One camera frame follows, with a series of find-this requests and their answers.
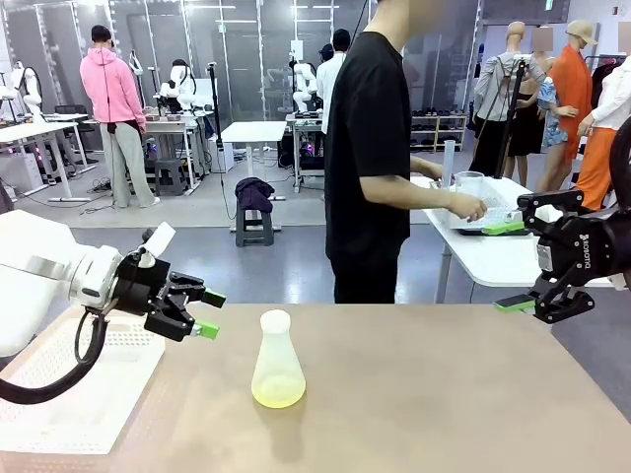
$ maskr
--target pink hoodie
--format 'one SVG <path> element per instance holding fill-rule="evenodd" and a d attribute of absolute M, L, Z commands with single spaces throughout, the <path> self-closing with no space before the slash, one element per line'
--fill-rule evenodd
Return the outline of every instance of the pink hoodie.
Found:
<path fill-rule="evenodd" d="M 106 48 L 90 49 L 81 61 L 81 80 L 100 123 L 136 120 L 145 130 L 145 115 L 129 66 Z"/>

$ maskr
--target gray pants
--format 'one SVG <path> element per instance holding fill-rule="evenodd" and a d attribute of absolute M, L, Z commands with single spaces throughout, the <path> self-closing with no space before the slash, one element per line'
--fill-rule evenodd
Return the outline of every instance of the gray pants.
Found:
<path fill-rule="evenodd" d="M 116 123 L 116 132 L 111 135 L 107 132 L 107 125 L 102 123 L 101 136 L 114 193 L 114 204 L 117 207 L 127 207 L 131 200 L 131 192 L 125 178 L 125 165 L 127 165 L 138 203 L 141 207 L 151 205 L 154 194 L 147 184 L 145 157 L 138 131 L 127 123 Z"/>

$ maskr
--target stool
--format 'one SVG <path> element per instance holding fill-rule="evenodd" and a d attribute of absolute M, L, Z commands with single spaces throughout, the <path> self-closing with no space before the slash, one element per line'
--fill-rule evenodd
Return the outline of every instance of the stool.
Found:
<path fill-rule="evenodd" d="M 237 246 L 262 242 L 265 246 L 274 244 L 274 228 L 272 227 L 272 214 L 260 212 L 260 219 L 247 219 L 245 210 L 237 202 Z M 263 230 L 248 230 L 248 227 L 263 226 Z"/>
<path fill-rule="evenodd" d="M 157 160 L 151 164 L 154 166 L 156 175 L 156 195 L 160 196 L 163 191 L 171 192 L 174 195 L 183 195 L 186 179 L 183 179 L 184 184 L 182 184 L 179 160 Z M 162 183 L 163 172 L 166 174 L 164 181 L 168 182 L 170 178 L 171 183 Z"/>

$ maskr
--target black hair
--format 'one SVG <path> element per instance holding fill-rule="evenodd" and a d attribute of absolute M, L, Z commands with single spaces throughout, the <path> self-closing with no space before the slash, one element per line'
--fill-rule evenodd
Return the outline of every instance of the black hair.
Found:
<path fill-rule="evenodd" d="M 348 51 L 351 45 L 351 34 L 348 30 L 339 29 L 333 34 L 333 49 L 336 51 Z"/>
<path fill-rule="evenodd" d="M 103 25 L 95 25 L 92 27 L 92 41 L 106 42 L 111 39 L 111 33 Z"/>

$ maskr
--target brown table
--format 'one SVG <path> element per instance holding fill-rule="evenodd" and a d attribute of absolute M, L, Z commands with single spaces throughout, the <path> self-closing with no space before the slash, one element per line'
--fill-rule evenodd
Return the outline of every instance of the brown table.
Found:
<path fill-rule="evenodd" d="M 533 318 L 482 305 L 286 306 L 307 397 L 272 411 L 249 390 L 269 308 L 193 308 L 222 326 L 218 339 L 168 344 L 112 454 L 0 453 L 0 472 L 631 471 L 631 427 Z"/>

